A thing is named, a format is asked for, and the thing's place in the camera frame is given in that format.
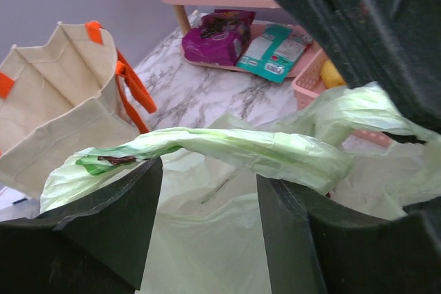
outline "wooden shelf leg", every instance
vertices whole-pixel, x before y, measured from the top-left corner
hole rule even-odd
[[[181,28],[182,35],[185,36],[190,31],[190,22],[188,21],[185,7],[182,5],[173,5],[173,10],[179,27]]]

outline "orange strap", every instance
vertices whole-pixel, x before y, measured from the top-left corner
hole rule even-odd
[[[15,81],[6,76],[3,72],[0,72],[0,98],[6,99],[9,93],[12,91]]]
[[[92,21],[85,24],[85,28],[88,32],[89,38],[95,43],[103,44],[103,38],[101,36],[101,24]],[[118,93],[123,102],[125,111],[129,117],[134,121],[135,125],[138,127],[139,132],[142,134],[148,132],[147,125],[145,125],[142,118],[139,116],[133,105],[127,100],[125,95],[125,90],[121,86],[120,77],[124,78],[125,84],[129,87],[132,96],[136,101],[138,101],[149,113],[154,113],[157,110],[156,104],[154,103],[152,97],[147,92],[144,84],[136,75],[135,71],[130,67],[129,63],[125,60],[124,56],[118,51],[118,61],[116,63],[116,87]]]

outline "snack package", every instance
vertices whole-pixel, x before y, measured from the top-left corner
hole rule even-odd
[[[183,38],[184,57],[191,62],[235,66],[251,39],[255,12],[216,10]]]
[[[261,36],[252,41],[237,67],[282,83],[312,42],[311,36],[295,28],[270,24]]]

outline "orange handle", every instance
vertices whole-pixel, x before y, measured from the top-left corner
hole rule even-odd
[[[101,36],[100,29],[101,24],[96,21],[92,21],[85,24],[85,28],[88,32],[89,38],[95,43],[103,44],[103,38]],[[144,84],[136,75],[135,71],[130,67],[124,56],[118,51],[118,61],[116,63],[116,87],[118,93],[121,97],[121,101],[127,112],[127,115],[133,120],[135,125],[138,127],[140,133],[145,134],[149,131],[147,125],[144,123],[143,119],[139,116],[137,110],[133,105],[127,100],[125,95],[125,90],[121,86],[120,77],[124,78],[125,84],[129,87],[132,96],[136,101],[138,101],[149,113],[154,113],[157,110],[156,104],[154,103],[152,97],[149,95]]]

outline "lemon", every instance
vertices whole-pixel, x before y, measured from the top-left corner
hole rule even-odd
[[[323,83],[330,89],[331,87],[346,85],[345,80],[341,77],[336,66],[331,62],[331,60],[326,60],[320,69],[320,74],[322,76]]]

